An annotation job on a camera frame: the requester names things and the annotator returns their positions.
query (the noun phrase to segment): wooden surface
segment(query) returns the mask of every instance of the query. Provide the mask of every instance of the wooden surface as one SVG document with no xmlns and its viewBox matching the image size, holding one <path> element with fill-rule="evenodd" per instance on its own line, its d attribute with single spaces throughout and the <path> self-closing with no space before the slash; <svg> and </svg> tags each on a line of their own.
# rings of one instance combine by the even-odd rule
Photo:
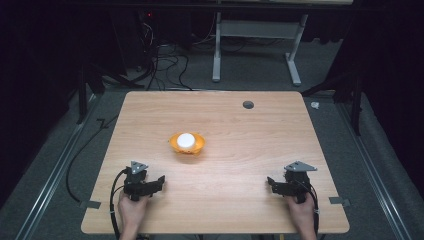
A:
<svg viewBox="0 0 424 240">
<path fill-rule="evenodd" d="M 177 132 L 201 134 L 200 154 L 174 152 L 168 139 Z M 297 92 L 128 93 L 91 197 L 101 207 L 87 209 L 83 232 L 113 233 L 110 189 L 131 160 L 149 166 L 148 181 L 166 176 L 163 191 L 149 200 L 143 233 L 295 232 L 284 198 L 266 182 L 283 182 L 283 167 L 294 161 L 318 168 L 308 176 L 318 194 L 319 231 L 349 229 L 342 206 L 329 202 L 338 193 Z"/>
</svg>

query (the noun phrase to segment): metal rail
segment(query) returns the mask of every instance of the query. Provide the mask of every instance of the metal rail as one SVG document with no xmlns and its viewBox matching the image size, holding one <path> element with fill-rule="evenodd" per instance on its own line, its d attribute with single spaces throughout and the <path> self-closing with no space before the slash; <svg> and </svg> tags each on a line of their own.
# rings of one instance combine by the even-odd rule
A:
<svg viewBox="0 0 424 240">
<path fill-rule="evenodd" d="M 384 7 L 357 7 L 353 5 L 334 4 L 294 4 L 282 2 L 223 2 L 221 4 L 205 1 L 203 3 L 164 3 L 164 2 L 132 2 L 103 0 L 64 0 L 61 5 L 89 8 L 140 8 L 149 10 L 172 11 L 207 11 L 207 12 L 243 12 L 243 13 L 333 13 L 333 12 L 384 12 Z"/>
<path fill-rule="evenodd" d="M 386 214 L 393 233 L 397 239 L 412 239 L 408 229 L 405 226 L 405 223 L 402 220 L 402 217 L 399 215 L 399 211 L 395 202 L 393 201 L 393 198 L 384 185 L 384 182 L 381 179 L 377 168 L 374 166 L 374 163 L 368 154 L 368 151 L 362 142 L 361 137 L 356 135 L 354 129 L 350 125 L 350 117 L 346 106 L 344 104 L 336 104 L 336 108 L 340 116 L 343 118 L 347 128 L 349 129 L 350 134 L 352 135 L 352 138 L 363 160 L 362 163 L 364 164 L 367 177 L 370 180 L 371 186 L 374 189 L 378 201 L 380 202 L 381 208 Z"/>
<path fill-rule="evenodd" d="M 62 179 L 63 174 L 66 172 L 66 169 L 71 162 L 72 157 L 70 155 L 72 153 L 72 150 L 74 149 L 81 135 L 81 132 L 84 129 L 87 119 L 89 119 L 89 116 L 91 115 L 93 110 L 96 108 L 99 102 L 98 100 L 99 100 L 99 97 L 96 97 L 94 94 L 91 95 L 89 100 L 91 107 L 88 110 L 88 114 L 86 118 L 80 124 L 78 124 L 77 127 L 74 129 L 55 167 L 53 168 L 46 184 L 44 185 L 40 194 L 38 195 L 38 198 L 35 201 L 35 204 L 32 207 L 31 212 L 28 214 L 28 217 L 26 218 L 25 222 L 22 224 L 22 227 L 15 238 L 16 240 L 31 239 L 32 235 L 34 234 L 34 231 L 37 228 L 41 218 L 43 217 L 44 212 L 47 206 L 49 205 L 50 200 L 53 197 L 53 194 L 55 193 L 57 186 L 59 185 L 60 180 Z"/>
</svg>

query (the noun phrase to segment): hole in table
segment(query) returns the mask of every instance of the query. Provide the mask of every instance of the hole in table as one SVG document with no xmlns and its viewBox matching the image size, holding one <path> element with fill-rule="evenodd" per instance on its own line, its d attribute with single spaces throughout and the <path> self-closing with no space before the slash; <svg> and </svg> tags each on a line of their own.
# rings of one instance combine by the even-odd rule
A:
<svg viewBox="0 0 424 240">
<path fill-rule="evenodd" d="M 243 107 L 246 109 L 252 109 L 255 105 L 253 104 L 252 101 L 244 101 L 243 102 Z"/>
</svg>

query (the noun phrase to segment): gray carpet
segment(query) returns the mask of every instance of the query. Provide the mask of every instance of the gray carpet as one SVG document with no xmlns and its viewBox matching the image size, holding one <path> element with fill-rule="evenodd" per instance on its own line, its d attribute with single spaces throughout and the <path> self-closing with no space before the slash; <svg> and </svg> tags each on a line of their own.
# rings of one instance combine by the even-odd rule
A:
<svg viewBox="0 0 424 240">
<path fill-rule="evenodd" d="M 199 46 L 191 51 L 178 50 L 178 52 L 174 52 L 172 47 L 163 48 L 161 53 L 188 56 L 188 68 L 182 76 L 182 81 L 193 89 L 303 91 L 324 80 L 340 45 L 338 43 L 327 45 L 320 45 L 317 42 L 302 43 L 296 56 L 302 86 L 294 87 L 282 57 L 284 49 L 289 49 L 291 43 L 267 44 L 269 40 L 250 41 L 250 44 L 238 52 L 232 52 L 238 48 L 237 45 L 224 45 L 228 51 L 224 51 L 222 55 L 220 83 L 211 81 L 213 50 L 207 45 L 202 45 L 203 49 Z M 152 90 L 163 90 L 164 87 L 184 89 L 171 81 L 178 82 L 178 76 L 185 66 L 185 58 L 179 57 L 177 66 L 165 71 L 167 64 L 170 64 L 170 60 L 160 61 L 159 70 L 161 71 L 158 72 L 157 79 L 152 82 Z M 127 91 L 129 89 L 125 87 L 108 86 L 105 94 L 97 96 L 98 104 L 87 120 L 71 157 L 97 132 L 101 124 L 97 119 L 108 121 L 119 113 Z M 322 92 L 304 99 L 338 192 L 341 197 L 350 201 L 350 206 L 345 207 L 350 231 L 345 234 L 327 235 L 325 239 L 396 239 L 370 179 L 367 177 L 363 160 L 355 146 L 355 139 L 349 132 L 349 126 L 343 121 L 338 106 L 333 104 L 331 95 L 332 92 Z M 311 108 L 312 101 L 320 103 L 318 110 Z M 38 156 L 1 209 L 0 239 L 14 239 L 21 229 L 39 192 L 76 128 L 77 104 L 76 99 L 70 102 L 70 111 L 50 133 Z M 361 139 L 379 169 L 381 178 L 405 221 L 411 239 L 420 239 L 424 236 L 422 222 L 424 203 L 397 160 L 366 97 L 362 108 Z M 108 129 L 103 129 L 85 146 L 72 165 L 71 189 L 82 200 L 88 200 L 91 195 L 114 123 Z M 84 210 L 79 208 L 69 196 L 65 187 L 65 178 L 61 176 L 52 199 L 36 224 L 32 239 L 114 239 L 112 235 L 82 233 L 80 226 L 83 217 Z M 298 239 L 298 236 L 294 234 L 285 237 L 289 240 Z"/>
</svg>

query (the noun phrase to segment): orange bowl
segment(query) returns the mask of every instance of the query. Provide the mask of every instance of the orange bowl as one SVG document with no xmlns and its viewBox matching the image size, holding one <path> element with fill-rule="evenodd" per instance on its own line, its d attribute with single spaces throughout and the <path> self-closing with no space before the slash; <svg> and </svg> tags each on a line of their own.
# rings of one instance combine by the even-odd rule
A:
<svg viewBox="0 0 424 240">
<path fill-rule="evenodd" d="M 190 134 L 193 135 L 195 140 L 194 146 L 190 149 L 181 148 L 178 146 L 177 143 L 178 137 L 181 134 L 183 133 L 176 133 L 172 135 L 172 137 L 169 139 L 169 144 L 177 153 L 196 154 L 199 153 L 200 150 L 202 150 L 202 148 L 205 146 L 205 139 L 200 134 L 190 132 Z"/>
</svg>

